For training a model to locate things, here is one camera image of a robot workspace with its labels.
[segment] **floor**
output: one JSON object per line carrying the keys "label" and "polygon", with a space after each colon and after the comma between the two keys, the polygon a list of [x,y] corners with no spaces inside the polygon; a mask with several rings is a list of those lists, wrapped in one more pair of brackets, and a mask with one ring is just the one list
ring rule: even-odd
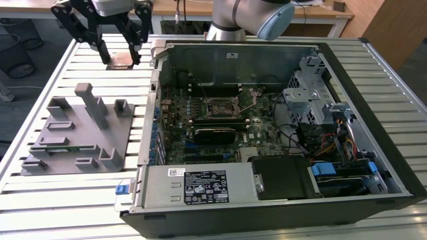
{"label": "floor", "polygon": [[[37,19],[33,21],[44,44],[40,48],[28,51],[36,65],[36,72],[21,79],[9,79],[0,71],[0,81],[7,87],[37,86],[43,87],[49,80],[61,56],[71,42],[71,36],[65,29],[59,28],[56,21]],[[112,28],[104,28],[104,33],[117,33]],[[406,61],[398,73],[415,94],[427,104],[427,42],[420,43],[419,48]],[[13,88],[15,101],[0,101],[0,140],[12,141],[21,127],[27,115],[37,100],[40,89]],[[0,143],[0,159],[8,150],[8,145]]]}

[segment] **warning label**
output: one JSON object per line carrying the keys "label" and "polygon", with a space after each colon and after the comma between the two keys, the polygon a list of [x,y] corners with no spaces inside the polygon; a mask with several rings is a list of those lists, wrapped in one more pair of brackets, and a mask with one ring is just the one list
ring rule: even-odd
{"label": "warning label", "polygon": [[226,171],[194,171],[184,173],[184,203],[228,203]]}

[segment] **wooden desk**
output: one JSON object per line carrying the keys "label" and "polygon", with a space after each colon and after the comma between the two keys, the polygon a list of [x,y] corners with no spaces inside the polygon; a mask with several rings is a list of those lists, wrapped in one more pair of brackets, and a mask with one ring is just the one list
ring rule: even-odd
{"label": "wooden desk", "polygon": [[[53,19],[51,6],[56,0],[0,0],[0,18]],[[180,1],[180,14],[184,14],[183,1]],[[212,3],[187,0],[187,20],[211,21]],[[162,21],[174,21],[176,2],[174,0],[154,0],[152,28],[155,34],[162,34]],[[332,25],[328,37],[338,38],[343,32],[347,21],[354,18],[348,11],[339,12],[319,6],[296,9],[294,24]]]}

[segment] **black cable on floor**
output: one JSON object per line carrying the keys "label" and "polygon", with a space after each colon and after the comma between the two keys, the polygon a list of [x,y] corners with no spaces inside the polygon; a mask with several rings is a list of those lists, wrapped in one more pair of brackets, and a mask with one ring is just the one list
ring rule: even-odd
{"label": "black cable on floor", "polygon": [[8,141],[8,140],[0,140],[0,144],[12,144],[12,141]]}

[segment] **metal table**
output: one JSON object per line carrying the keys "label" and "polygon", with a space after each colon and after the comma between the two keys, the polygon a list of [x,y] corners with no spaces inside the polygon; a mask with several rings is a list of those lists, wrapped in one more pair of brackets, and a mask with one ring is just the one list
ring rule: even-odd
{"label": "metal table", "polygon": [[[154,39],[200,40],[200,36],[155,35]],[[117,34],[105,34],[109,52],[127,52],[128,45]],[[358,39],[298,38],[287,42],[327,42],[366,101],[372,108],[420,181],[427,185],[427,108],[384,63],[370,44]],[[136,176],[138,153],[151,78],[151,44],[140,50],[142,64],[134,70],[105,71],[97,52],[71,42],[45,85],[13,143],[0,163],[0,239],[104,239],[140,240],[139,233],[120,220],[115,211],[115,186]],[[39,136],[49,112],[51,97],[65,97],[80,104],[73,88],[93,85],[93,95],[111,104],[116,98],[136,105],[128,139],[124,171],[117,173],[20,176],[23,158]],[[340,226],[319,226],[275,231],[234,233],[178,239],[424,239],[427,236],[426,203],[402,210],[382,212]]]}

